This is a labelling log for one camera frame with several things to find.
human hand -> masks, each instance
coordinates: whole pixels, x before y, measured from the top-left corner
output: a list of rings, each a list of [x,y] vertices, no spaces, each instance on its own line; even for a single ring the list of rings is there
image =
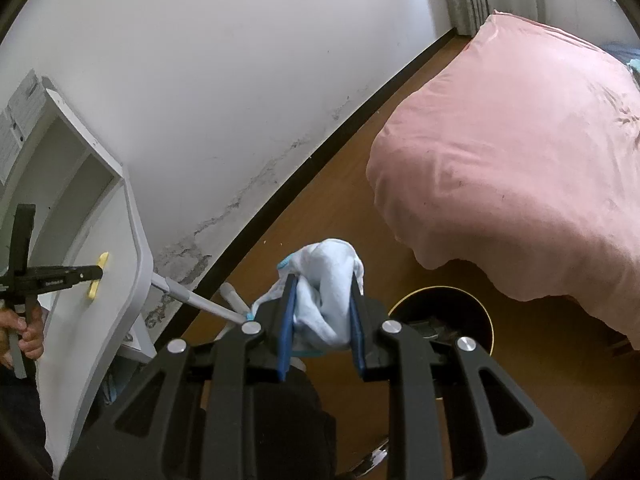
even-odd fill
[[[0,363],[7,368],[13,368],[9,353],[9,339],[6,329],[13,329],[20,334],[18,343],[20,350],[29,358],[36,360],[44,352],[44,323],[42,321],[42,307],[36,297],[26,298],[26,308],[31,310],[31,323],[27,326],[24,318],[13,310],[0,308]]]

person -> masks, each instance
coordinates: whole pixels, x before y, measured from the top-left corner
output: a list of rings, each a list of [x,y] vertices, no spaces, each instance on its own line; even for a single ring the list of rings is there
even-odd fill
[[[31,311],[31,323],[13,310],[0,307],[0,416],[27,447],[42,468],[49,474],[53,470],[51,458],[45,450],[46,428],[40,413],[40,396],[33,379],[20,380],[13,372],[9,352],[8,330],[20,334],[18,346],[29,359],[37,360],[44,352],[44,320],[42,307],[36,297],[26,299],[26,308]],[[0,450],[0,477],[2,473],[2,450]]]

pink blanket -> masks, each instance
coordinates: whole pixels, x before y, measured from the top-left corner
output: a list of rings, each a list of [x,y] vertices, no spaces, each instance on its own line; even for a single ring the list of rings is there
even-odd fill
[[[640,92],[562,30],[490,16],[376,137],[376,207],[418,262],[573,296],[640,349]]]

wooden floor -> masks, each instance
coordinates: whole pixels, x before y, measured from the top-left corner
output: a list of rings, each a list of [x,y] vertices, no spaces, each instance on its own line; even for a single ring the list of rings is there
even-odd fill
[[[371,143],[391,112],[465,45],[465,39],[453,39],[399,89],[290,204],[229,281],[245,301],[253,301],[276,280],[276,264],[281,259],[306,244],[331,237],[353,244],[364,262],[366,294],[389,308],[422,286],[454,285],[468,290],[484,303],[493,319],[495,359],[574,446],[591,475],[609,457],[638,412],[638,362],[612,359],[606,348],[606,329],[570,301],[511,300],[467,262],[449,262],[437,270],[421,268],[376,212],[365,178]],[[221,326],[218,319],[200,314],[185,338],[194,344],[205,342]],[[343,471],[386,435],[387,387],[361,383],[347,353],[309,360],[307,365],[324,408],[337,419],[338,471]],[[382,479],[385,472],[370,477]]]

white cloth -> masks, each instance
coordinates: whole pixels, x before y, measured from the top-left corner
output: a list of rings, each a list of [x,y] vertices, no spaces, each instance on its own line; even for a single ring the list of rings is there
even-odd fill
[[[278,264],[280,278],[252,306],[255,315],[265,301],[280,298],[287,276],[298,276],[293,314],[295,351],[347,348],[351,338],[349,306],[355,274],[364,292],[364,266],[355,249],[329,238],[290,254]]]

